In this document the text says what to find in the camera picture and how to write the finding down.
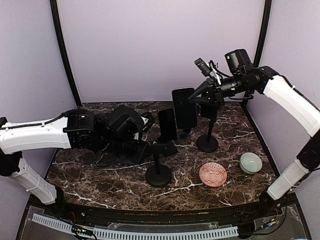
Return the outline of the black phone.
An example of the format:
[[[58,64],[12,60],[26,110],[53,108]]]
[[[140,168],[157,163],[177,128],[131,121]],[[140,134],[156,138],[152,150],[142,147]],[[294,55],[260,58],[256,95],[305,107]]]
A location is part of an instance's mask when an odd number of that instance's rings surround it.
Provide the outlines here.
[[[177,138],[175,113],[173,108],[161,110],[157,114],[160,137],[158,138],[161,143],[166,143]]]
[[[194,92],[193,87],[177,88],[171,92],[178,129],[192,129],[198,125],[196,104],[188,100]]]

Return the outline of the purple phone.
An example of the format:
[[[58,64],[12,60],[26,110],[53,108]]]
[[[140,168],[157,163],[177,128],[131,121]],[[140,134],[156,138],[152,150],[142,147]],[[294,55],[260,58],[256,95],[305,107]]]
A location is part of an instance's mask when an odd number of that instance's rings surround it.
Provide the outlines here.
[[[213,105],[201,104],[200,105],[200,116],[203,118],[216,120],[218,115],[218,107]]]

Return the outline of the pole phone stand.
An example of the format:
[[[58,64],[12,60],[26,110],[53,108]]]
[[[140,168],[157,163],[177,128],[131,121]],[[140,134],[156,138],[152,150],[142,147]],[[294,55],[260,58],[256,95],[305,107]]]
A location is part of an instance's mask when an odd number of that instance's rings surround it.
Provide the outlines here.
[[[201,152],[213,153],[219,147],[219,143],[217,139],[214,136],[212,136],[212,131],[213,131],[215,122],[216,121],[214,119],[211,119],[209,121],[207,134],[199,136],[196,140],[196,146]]]
[[[172,180],[172,171],[166,165],[160,164],[160,155],[166,155],[168,147],[166,144],[150,145],[154,165],[149,167],[145,173],[146,182],[155,188],[167,186]]]

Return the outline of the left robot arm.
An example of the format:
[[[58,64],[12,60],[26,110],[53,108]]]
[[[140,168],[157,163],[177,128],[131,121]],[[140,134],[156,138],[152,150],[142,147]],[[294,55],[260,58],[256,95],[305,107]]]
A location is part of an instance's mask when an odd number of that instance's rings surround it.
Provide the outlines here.
[[[38,149],[87,149],[94,153],[125,156],[134,164],[150,157],[149,144],[142,139],[154,124],[150,112],[139,114],[120,105],[111,112],[94,114],[72,109],[59,116],[34,122],[11,123],[0,119],[0,174],[9,177],[35,195],[60,218],[67,218],[70,206],[64,192],[44,180],[23,157],[23,151]]]

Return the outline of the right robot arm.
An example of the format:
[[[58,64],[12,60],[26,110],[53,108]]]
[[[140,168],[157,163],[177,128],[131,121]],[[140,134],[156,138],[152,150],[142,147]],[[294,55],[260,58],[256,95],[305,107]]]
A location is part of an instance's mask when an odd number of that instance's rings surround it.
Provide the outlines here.
[[[288,79],[269,66],[254,66],[245,49],[225,54],[231,75],[220,79],[216,66],[202,58],[195,65],[206,80],[189,96],[190,103],[222,106],[225,98],[242,92],[258,92],[288,112],[306,131],[310,139],[293,163],[260,195],[255,213],[266,217],[280,199],[320,166],[320,109],[299,92]]]

